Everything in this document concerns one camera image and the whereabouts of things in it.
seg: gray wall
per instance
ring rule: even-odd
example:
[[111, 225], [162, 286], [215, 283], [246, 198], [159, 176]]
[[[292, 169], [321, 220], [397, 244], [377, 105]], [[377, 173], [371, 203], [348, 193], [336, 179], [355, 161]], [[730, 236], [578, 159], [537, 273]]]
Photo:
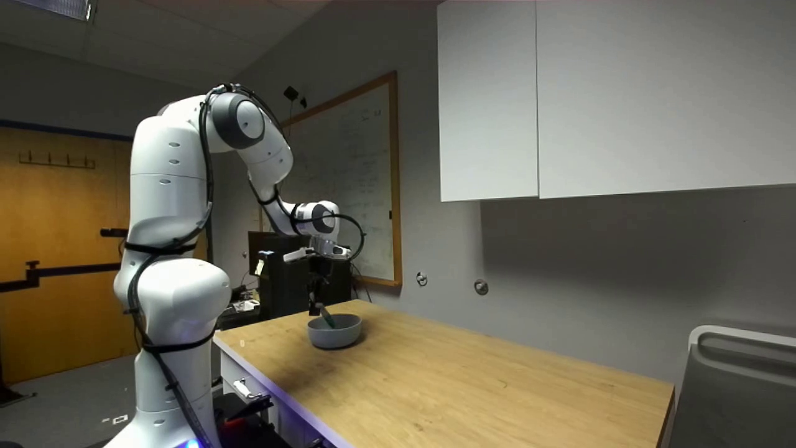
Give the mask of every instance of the gray wall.
[[[291, 117], [286, 84], [317, 105], [387, 71], [399, 78], [406, 283], [371, 292], [377, 305], [668, 382], [695, 323], [792, 328], [792, 189], [440, 205], [433, 2], [326, 8], [241, 81]], [[234, 277], [258, 227], [246, 194], [218, 185], [230, 227], [215, 255]]]
[[187, 89], [0, 42], [0, 120], [132, 138]]

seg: white cabinet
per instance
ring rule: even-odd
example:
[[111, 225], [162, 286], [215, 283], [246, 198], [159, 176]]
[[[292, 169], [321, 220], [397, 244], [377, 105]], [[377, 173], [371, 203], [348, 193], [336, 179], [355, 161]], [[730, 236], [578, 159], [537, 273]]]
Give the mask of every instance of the white cabinet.
[[[519, 123], [504, 123], [494, 112], [476, 114], [474, 105], [450, 99], [469, 89], [488, 98], [484, 72], [499, 72], [498, 64], [480, 67], [483, 78], [453, 84], [453, 67], [445, 64], [476, 64], [483, 51], [468, 51], [468, 39], [443, 44], [455, 35], [450, 28], [468, 23], [440, 28], [443, 193], [450, 179], [469, 179], [468, 173], [455, 175], [458, 165], [474, 159], [469, 154], [484, 144], [469, 144], [455, 127], [460, 117], [445, 114], [469, 114], [463, 124], [480, 117], [483, 129], [535, 129], [529, 144], [537, 142], [537, 159], [517, 158], [508, 144], [491, 144], [488, 153], [499, 161], [488, 165], [483, 154], [484, 168], [515, 169], [491, 169], [498, 185], [513, 185], [524, 168], [524, 183], [537, 183], [537, 193], [526, 186], [524, 198], [796, 183], [792, 0], [537, 0], [535, 23], [526, 20], [529, 37], [519, 39], [509, 28], [490, 25], [490, 33], [513, 39], [513, 53], [521, 47], [535, 62], [529, 74], [499, 74], [537, 84], [537, 95], [526, 95], [535, 108], [529, 109], [524, 98], [521, 108], [529, 112]], [[494, 194], [471, 185], [468, 199], [515, 193], [519, 189]]]
[[537, 194], [535, 5], [437, 8], [443, 203]]

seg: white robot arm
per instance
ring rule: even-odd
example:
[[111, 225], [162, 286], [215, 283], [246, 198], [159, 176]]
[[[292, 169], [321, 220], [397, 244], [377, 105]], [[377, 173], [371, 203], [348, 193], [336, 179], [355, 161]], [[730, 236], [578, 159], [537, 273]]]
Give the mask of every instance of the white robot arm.
[[210, 215], [210, 153], [236, 153], [274, 232], [310, 236], [306, 257], [345, 261], [333, 203], [281, 203], [292, 153], [269, 109], [239, 84], [165, 105], [132, 142], [129, 235], [115, 293], [138, 328], [137, 415], [110, 448], [218, 445], [210, 409], [210, 333], [229, 277], [192, 259]]

